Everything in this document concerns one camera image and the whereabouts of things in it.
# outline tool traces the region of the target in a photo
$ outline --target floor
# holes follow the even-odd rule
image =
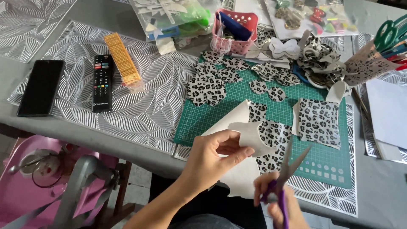
[[[11,150],[13,149],[14,144],[15,139],[0,134],[0,171],[3,171],[4,169],[2,161],[8,158],[8,156],[11,153]],[[133,164],[133,166],[131,167],[129,183],[127,186],[127,191],[123,204],[132,202],[141,205],[146,205],[150,195],[150,184],[151,184],[151,173]],[[108,207],[111,209],[114,209],[117,191],[113,191],[110,196]],[[262,207],[265,220],[267,223],[267,228],[273,229],[273,220],[268,216],[266,206],[262,205]],[[121,229],[132,215],[133,214],[131,214],[126,219],[116,224],[113,227],[113,229]],[[306,221],[308,222],[308,225],[312,229],[346,229],[345,227],[333,225],[331,220],[328,218],[316,216],[305,212],[303,212],[303,215]]]

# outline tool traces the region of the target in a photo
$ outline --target cutting mat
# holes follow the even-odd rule
[[[225,66],[217,65],[217,68],[221,69],[225,68]],[[274,102],[268,97],[267,92],[257,95],[250,90],[249,82],[259,79],[253,70],[238,71],[238,74],[243,80],[234,84],[226,83],[226,97],[219,105],[211,107],[204,104],[196,107],[191,100],[186,100],[174,137],[175,143],[192,146],[195,136],[204,133],[244,99],[267,104],[266,119],[291,126],[293,123],[292,107],[299,98],[325,100],[328,94],[327,90],[317,89],[308,84],[301,83],[287,87],[278,84],[276,81],[266,82],[267,88],[278,86],[288,96],[282,102]],[[342,146],[340,150],[314,143],[313,148],[294,174],[346,189],[352,188],[345,98],[343,98],[339,107],[339,132]],[[294,137],[293,153],[290,160],[295,159],[308,145],[307,141],[300,141],[299,137]]]

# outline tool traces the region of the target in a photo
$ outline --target gray tablecloth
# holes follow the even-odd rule
[[[360,30],[367,33],[372,33],[371,30],[377,29],[387,17],[396,19],[407,12],[355,0],[345,1],[345,7],[353,11]],[[145,38],[138,19],[129,5],[110,0],[78,0],[33,59],[39,59],[44,55],[69,20],[76,20],[109,31],[117,31],[120,34],[140,40]],[[363,26],[367,24],[369,26],[366,26],[366,30],[363,30]],[[200,51],[208,48],[209,41],[208,37],[199,38],[182,51],[197,56]],[[345,38],[345,52],[342,55],[342,60],[346,60],[352,55],[350,37]],[[171,155],[158,152],[153,148],[117,139],[52,117],[17,118],[15,116],[17,107],[7,103],[6,99],[32,66],[33,61],[24,64],[0,57],[0,69],[2,70],[0,73],[1,123],[120,157],[162,176],[175,178],[180,174],[185,162],[174,159]],[[353,99],[347,98],[347,103],[354,104]],[[407,194],[405,180],[407,166],[391,161],[377,160],[364,155],[365,148],[360,118],[359,111],[355,109],[359,217],[347,216],[305,201],[300,201],[300,205],[303,211],[338,221],[378,229],[403,229],[407,225],[407,217],[405,217],[407,213],[407,198],[405,198]]]

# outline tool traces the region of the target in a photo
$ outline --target black phone screen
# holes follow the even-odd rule
[[[51,114],[64,67],[63,60],[35,61],[17,116],[35,117]]]

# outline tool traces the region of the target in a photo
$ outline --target scissors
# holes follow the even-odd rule
[[[399,19],[385,21],[379,28],[374,39],[376,50],[381,53],[387,49],[394,47],[400,41],[407,39],[407,14]]]
[[[289,166],[288,161],[291,155],[291,148],[293,145],[293,137],[290,137],[290,143],[288,144],[287,151],[284,156],[284,160],[281,164],[281,171],[280,176],[277,180],[273,180],[269,183],[267,187],[267,191],[261,197],[262,202],[267,202],[267,197],[271,192],[275,192],[278,197],[278,206],[281,209],[283,215],[283,228],[288,229],[288,211],[285,204],[285,194],[284,194],[284,183],[294,174],[298,166],[301,164],[302,160],[304,160],[305,156],[308,154],[309,150],[312,148],[312,145],[309,145],[306,150],[302,154],[300,154],[296,160]]]

